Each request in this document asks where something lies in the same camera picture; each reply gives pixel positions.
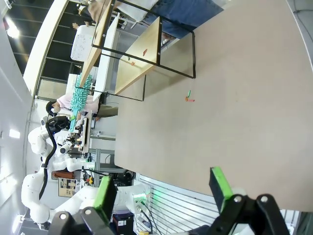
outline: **black hair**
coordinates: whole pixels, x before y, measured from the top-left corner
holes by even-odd
[[[78,15],[78,13],[79,13],[78,9],[75,9],[75,10],[73,11],[73,14],[74,14],[74,15]]]
[[[47,113],[51,116],[55,116],[55,113],[51,111],[51,109],[53,108],[52,105],[57,102],[56,100],[55,101],[49,101],[47,103],[47,105],[45,106],[45,110],[47,111]]]

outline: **desk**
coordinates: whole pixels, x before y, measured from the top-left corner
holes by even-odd
[[[144,102],[120,101],[115,164],[205,194],[218,165],[253,198],[267,192],[281,208],[313,211],[313,72],[287,2],[243,0],[195,40],[196,79],[153,71]],[[186,65],[165,52],[165,63]],[[185,102],[189,90],[195,102]]]

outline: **green fluffy object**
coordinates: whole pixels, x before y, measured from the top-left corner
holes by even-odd
[[[75,84],[75,90],[73,92],[72,100],[70,101],[70,108],[72,110],[77,110],[78,112],[82,111],[86,105],[87,96],[89,93],[89,89],[91,86],[91,80],[92,80],[92,76],[89,74],[88,78],[86,79],[86,82],[83,86],[84,89],[81,89],[79,87],[81,77],[82,77],[82,74],[77,76],[76,84]]]

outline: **wooden shelf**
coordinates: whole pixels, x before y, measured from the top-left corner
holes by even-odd
[[[159,27],[160,18],[157,18],[128,48],[126,53],[156,63]],[[154,67],[155,65],[122,56],[118,64],[115,94],[121,93]]]
[[[103,34],[103,30],[104,30],[104,26],[106,24],[107,21],[107,17],[108,17],[108,12],[109,12],[109,7],[106,8],[105,12],[103,13],[103,16],[101,17],[97,28],[96,28],[96,35],[93,41],[94,45],[99,46],[100,42],[101,42],[101,38],[102,38],[102,34]],[[89,57],[88,59],[84,62],[84,66],[83,66],[83,71],[82,71],[82,78],[81,78],[81,82],[80,82],[80,87],[83,87],[84,83],[86,82],[86,79],[94,65],[94,63],[96,62],[96,60],[98,59],[99,55],[101,54],[102,49],[100,48],[96,48],[96,47],[92,47]]]

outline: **cable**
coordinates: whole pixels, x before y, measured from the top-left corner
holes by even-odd
[[[108,158],[109,156],[111,156],[111,154],[109,154],[109,155],[105,158],[104,163],[107,162],[107,158]]]
[[[143,204],[143,205],[148,209],[148,211],[149,211],[149,213],[150,213],[150,215],[151,215],[151,218],[152,218],[152,220],[153,220],[153,222],[154,222],[154,224],[155,224],[155,226],[156,226],[156,230],[162,235],[161,231],[160,231],[160,230],[158,229],[158,227],[157,227],[157,224],[156,224],[156,222],[155,222],[155,219],[153,218],[153,215],[152,215],[152,213],[151,213],[151,210],[147,207],[147,205],[146,205],[144,202],[141,201],[141,204]]]
[[[139,233],[139,228],[138,228],[138,224],[137,224],[138,214],[135,214],[135,219],[136,219],[136,229],[138,230],[138,233]]]
[[[47,171],[48,163],[49,163],[50,159],[52,158],[52,156],[54,155],[55,150],[57,149],[57,143],[55,142],[53,134],[52,134],[52,132],[51,132],[51,130],[49,128],[49,122],[47,122],[45,124],[45,128],[46,128],[46,130],[47,130],[47,132],[49,134],[49,138],[52,141],[53,148],[52,148],[51,152],[48,154],[48,156],[46,157],[45,163],[42,163],[42,165],[45,165],[45,167],[44,167],[44,183],[43,183],[43,186],[42,186],[42,188],[40,190],[40,193],[39,193],[39,200],[43,196],[44,191],[45,191],[45,187],[47,186],[47,182],[48,182],[48,171]]]
[[[88,170],[88,171],[93,172],[93,173],[98,174],[98,175],[104,175],[104,176],[107,176],[106,174],[102,174],[102,173],[101,173],[101,172],[99,172],[99,171],[95,171],[95,170],[91,170],[91,169],[82,169],[82,170],[83,170],[83,171]]]
[[[144,211],[141,211],[143,213],[143,215],[147,218],[147,220],[149,221],[150,223],[150,226],[151,226],[151,234],[153,234],[153,227],[152,227],[152,223],[151,223],[151,220],[149,219],[149,217],[147,216],[147,214],[144,212]]]
[[[299,13],[300,11],[305,11],[306,9],[297,10],[297,7],[296,7],[296,5],[295,5],[295,0],[293,0],[293,6],[294,6],[294,12],[293,12],[293,13],[297,15],[298,20],[302,23],[303,27],[305,28],[306,32],[308,33],[308,35],[309,35],[309,37],[311,38],[311,41],[312,41],[312,43],[313,43],[313,38],[312,38],[311,34],[309,33],[307,27],[304,25],[304,23],[302,22],[301,18],[300,18],[299,15],[298,15],[298,13]]]
[[[109,103],[105,103],[105,104],[119,104],[119,103],[116,103],[116,102],[109,102]]]

